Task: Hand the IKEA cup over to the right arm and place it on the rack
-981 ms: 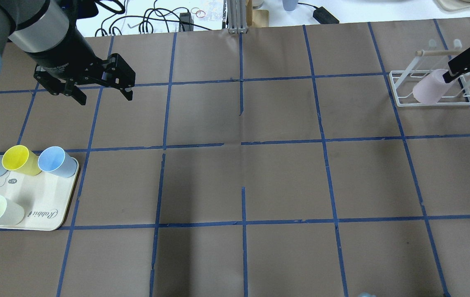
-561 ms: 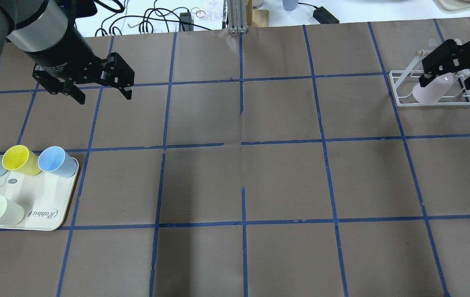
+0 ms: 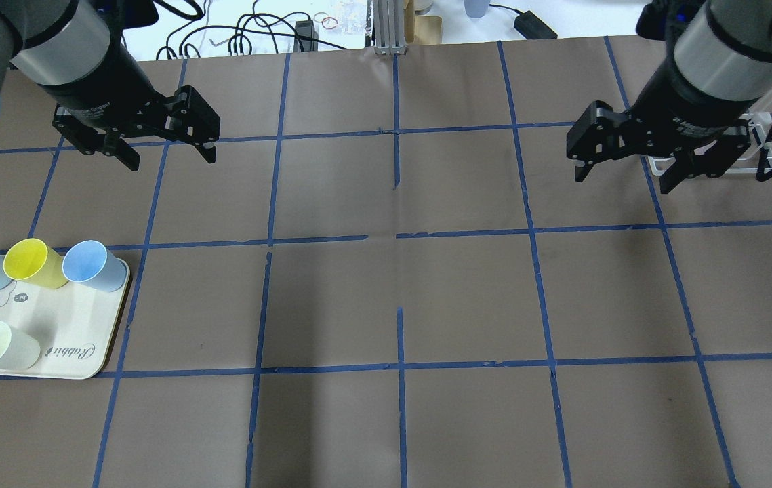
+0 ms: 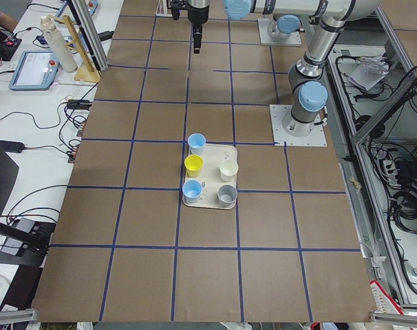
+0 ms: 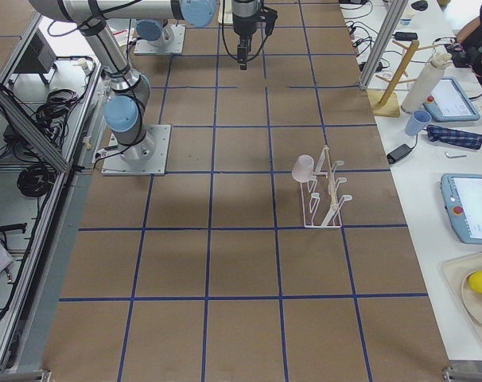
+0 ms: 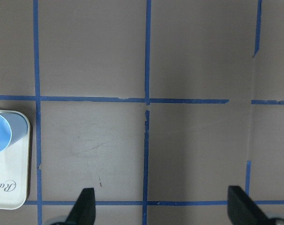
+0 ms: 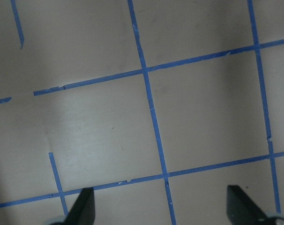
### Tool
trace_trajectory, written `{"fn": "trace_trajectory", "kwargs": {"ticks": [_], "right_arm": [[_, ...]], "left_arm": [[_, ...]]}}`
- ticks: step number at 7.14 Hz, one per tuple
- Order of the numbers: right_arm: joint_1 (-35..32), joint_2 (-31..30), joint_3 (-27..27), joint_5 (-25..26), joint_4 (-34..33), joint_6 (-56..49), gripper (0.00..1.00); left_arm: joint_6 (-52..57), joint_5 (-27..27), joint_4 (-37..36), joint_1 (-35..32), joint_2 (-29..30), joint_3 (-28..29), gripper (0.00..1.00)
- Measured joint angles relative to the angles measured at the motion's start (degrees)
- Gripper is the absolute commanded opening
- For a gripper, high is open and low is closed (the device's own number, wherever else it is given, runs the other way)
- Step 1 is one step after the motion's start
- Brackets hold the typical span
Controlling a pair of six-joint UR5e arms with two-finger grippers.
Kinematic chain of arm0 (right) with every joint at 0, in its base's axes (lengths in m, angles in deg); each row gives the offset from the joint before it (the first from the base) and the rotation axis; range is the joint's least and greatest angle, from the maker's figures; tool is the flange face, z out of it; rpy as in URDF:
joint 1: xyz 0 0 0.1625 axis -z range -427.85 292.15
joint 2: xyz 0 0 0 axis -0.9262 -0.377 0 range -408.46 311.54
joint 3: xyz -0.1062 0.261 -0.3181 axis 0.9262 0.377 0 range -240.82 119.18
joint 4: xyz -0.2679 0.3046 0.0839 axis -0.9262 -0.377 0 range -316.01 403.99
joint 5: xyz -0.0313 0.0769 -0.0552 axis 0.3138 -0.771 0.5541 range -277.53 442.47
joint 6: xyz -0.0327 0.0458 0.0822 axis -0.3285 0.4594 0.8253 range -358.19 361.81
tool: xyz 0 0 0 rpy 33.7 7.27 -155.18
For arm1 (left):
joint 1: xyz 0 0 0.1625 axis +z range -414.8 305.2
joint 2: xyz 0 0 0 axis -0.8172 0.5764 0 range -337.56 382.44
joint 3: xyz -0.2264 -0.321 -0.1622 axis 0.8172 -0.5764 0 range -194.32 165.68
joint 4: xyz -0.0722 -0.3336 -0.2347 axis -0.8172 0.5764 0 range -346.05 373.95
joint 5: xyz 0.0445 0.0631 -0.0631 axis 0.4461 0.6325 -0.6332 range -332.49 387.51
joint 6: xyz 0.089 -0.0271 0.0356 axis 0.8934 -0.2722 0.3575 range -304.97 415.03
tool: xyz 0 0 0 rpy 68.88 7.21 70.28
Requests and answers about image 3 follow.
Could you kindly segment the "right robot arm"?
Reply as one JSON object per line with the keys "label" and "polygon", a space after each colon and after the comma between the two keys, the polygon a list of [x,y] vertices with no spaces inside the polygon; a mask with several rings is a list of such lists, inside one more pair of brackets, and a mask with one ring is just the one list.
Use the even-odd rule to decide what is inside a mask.
{"label": "right robot arm", "polygon": [[[750,143],[744,114],[772,89],[772,1],[653,2],[636,29],[664,41],[664,61],[630,108],[593,101],[575,121],[565,149],[575,181],[631,155],[672,159],[659,177],[664,194],[722,176]],[[756,179],[770,178],[758,165]]]}

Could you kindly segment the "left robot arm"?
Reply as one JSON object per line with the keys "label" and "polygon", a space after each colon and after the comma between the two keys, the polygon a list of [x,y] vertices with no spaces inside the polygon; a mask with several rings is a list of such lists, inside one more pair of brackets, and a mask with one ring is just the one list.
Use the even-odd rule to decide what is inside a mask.
{"label": "left robot arm", "polygon": [[17,68],[54,99],[52,127],[73,148],[132,171],[140,158],[129,137],[187,143],[215,163],[216,111],[191,86],[158,92],[121,41],[123,31],[155,24],[157,7],[187,20],[204,16],[190,6],[193,13],[163,1],[0,1],[0,93]]}

